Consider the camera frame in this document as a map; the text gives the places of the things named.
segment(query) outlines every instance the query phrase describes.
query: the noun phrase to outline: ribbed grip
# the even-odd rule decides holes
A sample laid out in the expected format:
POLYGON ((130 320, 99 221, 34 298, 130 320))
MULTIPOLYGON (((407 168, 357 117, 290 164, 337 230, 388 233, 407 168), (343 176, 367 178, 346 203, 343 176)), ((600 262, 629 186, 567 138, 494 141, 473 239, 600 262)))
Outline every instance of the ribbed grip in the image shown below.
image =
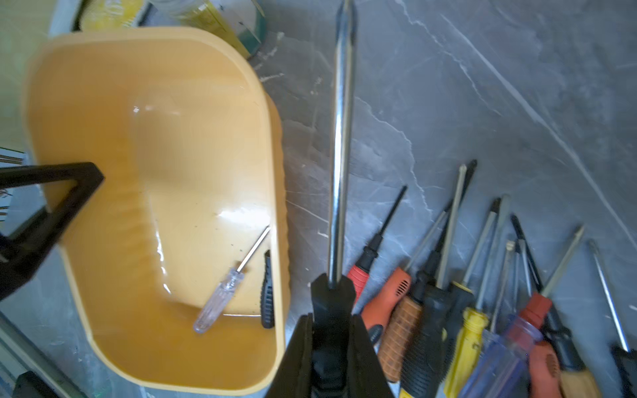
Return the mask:
POLYGON ((400 380, 404 351, 422 313, 422 306, 409 297, 400 300, 389 320, 378 349, 378 361, 391 383, 400 380))
POLYGON ((261 285, 261 325, 266 329, 275 326, 275 302, 272 294, 272 270, 270 265, 270 251, 266 251, 266 270, 261 285))
POLYGON ((434 398, 444 365, 443 326, 450 303, 447 292, 431 287, 423 300, 420 325, 404 355, 401 390, 413 398, 434 398))
POLYGON ((356 303, 361 296, 363 289, 365 289, 365 285, 367 285, 369 274, 357 266, 354 266, 350 269, 350 272, 347 273, 347 277, 350 278, 354 284, 354 291, 356 292, 356 300, 354 300, 354 302, 356 303))

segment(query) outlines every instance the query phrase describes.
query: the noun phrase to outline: yellow screwdriver handle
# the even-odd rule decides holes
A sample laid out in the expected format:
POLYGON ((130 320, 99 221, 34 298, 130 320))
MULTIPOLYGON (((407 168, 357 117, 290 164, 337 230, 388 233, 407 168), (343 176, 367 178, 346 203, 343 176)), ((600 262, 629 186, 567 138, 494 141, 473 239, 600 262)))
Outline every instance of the yellow screwdriver handle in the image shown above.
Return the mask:
POLYGON ((471 376, 482 350, 482 331, 488 323, 487 315, 473 308, 464 312, 464 326, 458 335, 454 361, 445 381, 447 398, 456 398, 471 376))
POLYGON ((564 398, 601 398, 595 378, 588 369, 579 372, 562 371, 560 387, 564 398))

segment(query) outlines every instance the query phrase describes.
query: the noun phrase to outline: metal shaft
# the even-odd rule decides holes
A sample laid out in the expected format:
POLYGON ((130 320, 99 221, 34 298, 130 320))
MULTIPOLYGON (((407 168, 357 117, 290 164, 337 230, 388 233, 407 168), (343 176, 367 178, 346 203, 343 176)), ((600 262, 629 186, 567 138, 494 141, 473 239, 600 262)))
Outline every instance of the metal shaft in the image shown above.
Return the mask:
POLYGON ((522 254, 522 267, 524 268, 524 278, 526 280, 526 292, 531 297, 533 295, 533 287, 531 286, 531 272, 529 271, 529 257, 526 254, 526 241, 518 239, 520 253, 522 254))
POLYGON ((617 308, 615 307, 615 301, 613 300, 613 296, 610 292, 610 286, 606 281, 606 263, 599 252, 599 248, 597 243, 593 239, 589 240, 590 250, 593 252, 593 257, 595 258, 595 265, 597 265, 599 279, 601 280, 601 285, 604 288, 604 294, 606 295, 606 300, 608 301, 608 307, 610 308, 610 313, 613 315, 613 322, 615 322, 615 328, 617 328, 617 334, 619 335, 619 343, 622 345, 622 349, 626 352, 630 352, 630 347, 628 347, 628 342, 626 340, 626 335, 624 334, 624 328, 622 327, 622 322, 619 320, 619 316, 617 315, 617 308))
POLYGON ((263 230, 263 232, 261 233, 261 236, 259 236, 259 238, 254 243, 254 246, 252 246, 248 254, 245 255, 245 257, 243 258, 243 261, 241 261, 241 264, 239 264, 239 266, 237 267, 237 272, 240 273, 243 267, 245 267, 245 264, 247 264, 247 262, 250 261, 250 257, 252 257, 254 252, 257 251, 257 249, 259 248, 259 245, 261 244, 261 242, 263 242, 263 239, 266 239, 266 236, 268 236, 268 232, 270 232, 269 225, 263 230))
POLYGON ((566 250, 564 257, 562 258, 562 261, 560 261, 559 265, 553 272, 551 279, 549 279, 548 283, 544 285, 544 289, 542 289, 540 293, 544 297, 548 297, 553 292, 553 289, 555 288, 555 286, 557 286, 557 283, 559 282, 560 278, 562 278, 562 274, 564 274, 564 271, 566 271, 566 266, 568 265, 568 262, 571 260, 571 257, 575 253, 575 249, 577 249, 577 246, 580 244, 580 241, 582 240, 582 236, 584 235, 584 229, 585 229, 584 226, 580 225, 577 228, 577 231, 575 231, 575 236, 573 236, 571 245, 568 246, 568 249, 566 250))
POLYGON ((440 255, 440 265, 438 266, 438 275, 436 276, 436 287, 444 286, 445 271, 447 270, 447 262, 449 261, 449 250, 454 240, 455 225, 458 221, 458 208, 462 198, 462 186, 464 185, 464 177, 467 175, 467 165, 463 164, 458 169, 458 182, 455 184, 454 202, 449 212, 449 223, 447 224, 447 235, 445 235, 445 244, 442 246, 442 254, 440 255))
POLYGON ((509 208, 511 206, 511 197, 509 195, 502 195, 500 201, 500 211, 497 216, 496 232, 493 235, 493 241, 489 248, 489 257, 487 257, 487 266, 484 269, 484 275, 482 276, 482 283, 480 284, 480 291, 478 292, 478 298, 476 299, 476 309, 482 311, 484 306, 484 295, 487 293, 487 283, 491 276, 493 268, 496 266, 497 253, 500 250, 500 244, 502 241, 502 233, 505 229, 506 219, 509 217, 509 208))
POLYGON ((332 187, 327 254, 327 284, 330 289, 336 288, 343 272, 345 210, 347 209, 352 100, 354 97, 356 25, 354 1, 343 0, 336 15, 336 51, 334 53, 332 187))
POLYGON ((425 250, 425 248, 427 247, 427 244, 429 243, 431 238, 433 238, 434 233, 436 233, 436 231, 438 230, 438 227, 440 226, 440 224, 442 224, 442 221, 445 219, 446 215, 447 215, 446 210, 443 210, 440 212, 440 214, 438 215, 438 218, 436 218, 436 221, 434 221, 431 228, 429 228, 429 230, 427 231, 427 234, 425 234, 425 237, 422 238, 422 241, 418 245, 416 252, 409 259, 409 262, 407 263, 407 265, 405 265, 404 267, 405 272, 409 272, 409 269, 412 267, 412 265, 416 263, 416 261, 420 257, 420 254, 422 253, 423 250, 425 250))
POLYGON ((469 283, 469 278, 471 277, 471 274, 473 274, 473 268, 475 268, 475 265, 478 262, 478 258, 480 258, 482 248, 484 247, 484 243, 487 240, 487 236, 489 236, 491 225, 493 225, 493 221, 496 220, 496 216, 497 213, 495 211, 490 211, 489 215, 487 216, 487 221, 482 227, 482 232, 480 233, 480 237, 478 238, 478 243, 476 243, 476 248, 473 250, 471 260, 469 260, 469 266, 467 266, 467 270, 464 272, 464 276, 462 277, 463 286, 467 286, 467 283, 469 283))
POLYGON ((515 249, 515 243, 513 241, 507 241, 505 260, 502 263, 502 271, 500 271, 500 289, 497 292, 496 307, 493 310, 491 326, 489 327, 489 331, 492 333, 496 332, 497 317, 500 315, 502 302, 505 299, 506 282, 508 282, 509 279, 509 268, 511 268, 511 261, 513 260, 513 249, 515 249))

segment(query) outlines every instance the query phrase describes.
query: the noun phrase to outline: countertop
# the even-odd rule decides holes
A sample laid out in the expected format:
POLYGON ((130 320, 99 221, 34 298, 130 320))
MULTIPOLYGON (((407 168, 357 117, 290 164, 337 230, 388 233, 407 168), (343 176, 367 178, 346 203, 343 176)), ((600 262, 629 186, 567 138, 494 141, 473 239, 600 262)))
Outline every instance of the countertop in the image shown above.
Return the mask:
MULTIPOLYGON (((250 61, 283 122, 292 278, 288 332, 299 315, 311 311, 308 284, 326 268, 339 3, 265 0, 268 37, 250 61)), ((409 186, 359 303, 372 298, 412 254, 450 199, 458 166, 478 159, 459 215, 451 277, 466 267, 493 198, 510 194, 545 280, 575 227, 586 225, 585 240, 594 238, 600 246, 629 342, 636 346, 634 4, 359 0, 357 6, 344 272, 380 226, 400 187, 409 186)), ((15 220, 41 200, 35 190, 22 192, 26 199, 15 220)), ((513 234, 510 224, 506 233, 513 234)), ((479 284, 483 266, 482 260, 472 287, 479 284)), ((488 311, 496 285, 492 278, 488 311)), ((576 251, 552 299, 603 396, 620 397, 608 350, 617 334, 587 245, 576 251)), ((505 312, 510 308, 508 293, 505 312)), ((57 252, 0 309, 94 397, 189 396, 133 385, 96 359, 57 252)))

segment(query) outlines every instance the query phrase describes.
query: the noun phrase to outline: phillips screwdriver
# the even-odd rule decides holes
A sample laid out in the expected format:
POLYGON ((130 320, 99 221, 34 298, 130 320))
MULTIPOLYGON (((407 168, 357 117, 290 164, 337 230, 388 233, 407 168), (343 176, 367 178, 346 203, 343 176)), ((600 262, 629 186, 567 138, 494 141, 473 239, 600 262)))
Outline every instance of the phillips screwdriver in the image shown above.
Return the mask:
POLYGON ((452 304, 448 292, 443 289, 443 286, 449 251, 458 219, 458 207, 465 173, 466 166, 462 165, 458 170, 458 183, 455 189, 454 203, 449 213, 445 244, 436 274, 436 286, 428 286, 425 292, 420 324, 417 331, 414 332, 404 356, 400 397, 433 398, 436 396, 438 386, 442 381, 445 360, 443 326, 452 304))
POLYGON ((389 225, 389 222, 392 220, 400 201, 402 200, 405 191, 407 191, 407 186, 403 186, 392 206, 391 210, 389 210, 389 214, 385 219, 385 222, 381 226, 380 230, 371 238, 371 241, 362 249, 362 254, 359 259, 356 261, 354 266, 350 269, 350 272, 347 273, 347 277, 352 280, 354 283, 354 290, 356 291, 356 300, 358 301, 359 297, 363 289, 365 289, 365 285, 367 284, 367 280, 369 279, 369 271, 371 270, 371 265, 374 260, 378 257, 378 248, 380 247, 380 243, 383 241, 383 233, 385 232, 385 228, 389 225))
POLYGON ((534 293, 526 307, 515 316, 503 335, 491 343, 480 359, 462 391, 461 398, 504 398, 519 380, 526 366, 526 356, 542 334, 544 317, 552 306, 547 297, 557 286, 575 249, 582 240, 584 227, 580 226, 557 266, 551 279, 540 294, 534 293))
POLYGON ((589 247, 595 258, 599 279, 604 288, 604 295, 608 301, 608 307, 610 308, 610 313, 613 316, 613 322, 617 329, 617 335, 619 336, 620 346, 613 345, 611 347, 611 354, 619 370, 619 376, 622 379, 622 395, 624 398, 635 398, 637 396, 637 352, 631 350, 628 346, 624 328, 622 327, 622 322, 619 320, 615 301, 611 295, 611 286, 609 286, 606 281, 606 264, 593 239, 589 240, 589 247))
MULTIPOLYGON (((467 166, 464 186, 462 187, 461 202, 467 192, 467 188, 469 187, 469 183, 471 182, 477 165, 478 161, 474 159, 469 162, 467 166)), ((434 225, 427 232, 425 239, 423 239, 423 243, 419 244, 416 253, 409 263, 407 263, 406 269, 415 263, 420 252, 424 247, 426 247, 426 243, 424 241, 433 235, 433 232, 435 232, 435 229, 437 228, 437 224, 440 223, 448 211, 451 210, 452 204, 453 197, 443 212, 437 217, 434 225)), ((412 339, 416 323, 420 319, 422 300, 424 299, 427 285, 434 280, 433 274, 436 272, 438 264, 440 263, 448 224, 449 221, 447 220, 436 246, 429 253, 424 265, 421 266, 420 270, 416 273, 415 283, 411 286, 411 289, 409 289, 407 296, 403 297, 398 302, 394 312, 391 314, 389 324, 387 325, 387 329, 380 343, 380 347, 378 349, 378 361, 383 368, 387 381, 391 383, 395 383, 400 380, 404 352, 407 348, 407 343, 412 339)))
MULTIPOLYGON (((468 286, 469 277, 475 266, 480 253, 482 252, 482 246, 484 245, 487 235, 491 230, 491 225, 497 217, 497 213, 500 209, 500 198, 493 201, 487 221, 482 228, 478 243, 473 252, 473 256, 469 261, 469 266, 464 273, 462 279, 462 285, 468 286)), ((445 380, 444 393, 447 398, 457 397, 460 389, 464 386, 465 382, 469 378, 469 375, 473 371, 478 357, 480 356, 480 347, 482 346, 482 331, 489 322, 487 315, 476 311, 473 308, 468 308, 463 314, 463 324, 460 333, 457 336, 457 342, 454 350, 453 359, 449 367, 447 378, 445 380)), ((447 338, 452 335, 451 331, 454 326, 452 320, 448 320, 447 338)))
POLYGON ((205 333, 219 318, 225 306, 227 306, 233 298, 237 287, 239 287, 239 284, 243 281, 244 275, 241 271, 245 267, 245 264, 248 263, 254 252, 257 251, 259 245, 263 242, 263 239, 266 239, 269 232, 270 226, 268 225, 254 243, 248 254, 245 255, 239 266, 237 268, 230 268, 230 271, 228 271, 224 280, 219 283, 219 286, 217 286, 208 301, 206 301, 206 305, 204 305, 201 312, 199 312, 199 316, 197 316, 197 320, 193 325, 193 329, 197 333, 205 333))
MULTIPOLYGON (((473 177, 477 164, 477 160, 472 160, 467 167, 460 200, 464 197, 464 193, 466 192, 469 182, 471 182, 471 178, 473 177)), ((387 282, 383 285, 380 293, 370 300, 370 302, 363 308, 361 317, 373 344, 378 342, 387 328, 389 317, 391 316, 392 310, 396 304, 407 294, 407 291, 409 291, 409 288, 412 285, 412 277, 409 274, 409 271, 418 256, 419 253, 417 252, 410 259, 407 265, 405 265, 404 269, 397 267, 387 282)))
MULTIPOLYGON (((524 235, 520 220, 516 215, 511 215, 511 222, 518 239, 526 242, 526 256, 522 256, 522 261, 526 262, 528 270, 537 290, 542 290, 544 285, 540 278, 540 272, 533 259, 528 240, 524 235)), ((553 346, 561 368, 561 387, 564 398, 601 398, 599 387, 593 378, 592 373, 586 368, 580 354, 573 344, 571 330, 562 323, 555 306, 548 311, 542 333, 545 339, 553 346)))

